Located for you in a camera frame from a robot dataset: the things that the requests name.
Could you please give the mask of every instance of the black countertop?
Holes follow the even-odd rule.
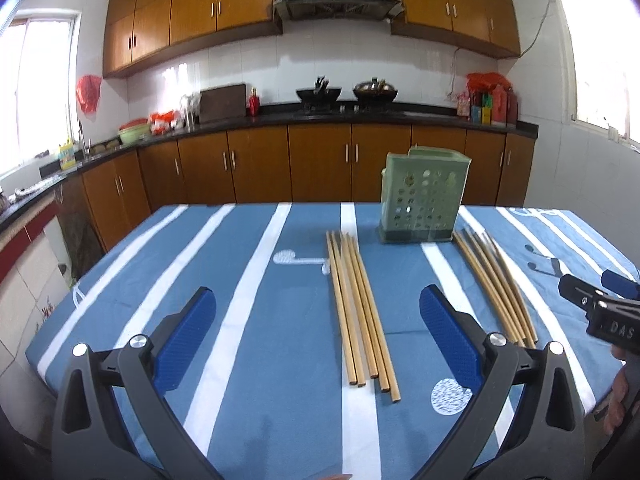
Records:
[[[143,148],[158,142],[181,139],[183,137],[204,134],[223,133],[227,130],[239,130],[241,128],[258,128],[260,126],[274,126],[280,124],[306,124],[306,123],[349,123],[349,124],[418,124],[420,126],[445,126],[449,128],[466,128],[467,130],[482,130],[500,134],[513,133],[531,139],[538,138],[538,125],[519,121],[516,129],[507,129],[501,126],[489,126],[488,124],[475,124],[462,120],[456,116],[455,108],[439,107],[432,105],[417,105],[410,103],[392,103],[388,110],[355,111],[355,102],[341,101],[336,109],[330,112],[308,113],[302,111],[300,103],[285,103],[267,105],[260,108],[257,117],[239,117],[213,121],[205,124],[197,124],[193,130],[175,130],[162,136],[151,136],[145,139],[119,146],[100,155],[94,155],[87,160],[78,162],[74,167],[65,171],[58,171],[47,177],[40,188],[10,206],[0,215],[0,235],[32,205],[51,192],[64,180],[82,171],[88,170],[98,164],[106,162],[122,153],[130,152],[137,148]]]

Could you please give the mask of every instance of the chopsticks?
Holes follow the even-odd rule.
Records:
[[[357,337],[359,329],[369,377],[378,378],[381,391],[390,392],[392,401],[398,402],[398,381],[357,243],[348,234],[340,234],[340,246],[334,233],[327,233],[326,239],[349,384],[366,383]],[[351,300],[357,323],[351,312]]]
[[[463,235],[454,232],[453,238],[489,296],[507,338],[518,346],[535,348],[538,336],[520,290],[495,241],[487,232],[484,235],[486,241],[465,230]]]

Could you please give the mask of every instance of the dish rack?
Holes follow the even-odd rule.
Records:
[[[471,159],[454,150],[414,146],[389,153],[382,170],[383,242],[451,240]]]

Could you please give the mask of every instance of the red bottle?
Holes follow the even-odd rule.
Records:
[[[255,86],[251,87],[251,95],[249,96],[249,115],[255,117],[260,111],[260,98],[256,94]]]

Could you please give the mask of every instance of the table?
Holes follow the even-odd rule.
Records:
[[[182,383],[165,398],[226,479],[341,472],[410,478],[470,396],[420,318],[420,291],[436,283],[488,332],[501,326],[457,247],[381,244],[379,219],[375,204],[164,207],[82,277],[34,337],[28,361],[56,391],[76,343],[118,348],[152,332],[208,286],[216,319]],[[551,339],[564,344],[591,410],[620,363],[585,334],[584,313],[559,297],[559,276],[570,271],[598,283],[609,268],[640,281],[638,270],[570,212],[463,206],[456,227],[463,226],[486,228],[504,249],[539,348]],[[397,404],[377,382],[347,384],[325,263],[327,230],[358,237],[402,393]],[[519,393],[512,388],[481,460],[495,454]],[[126,396],[117,390],[116,397],[139,452],[156,462]]]

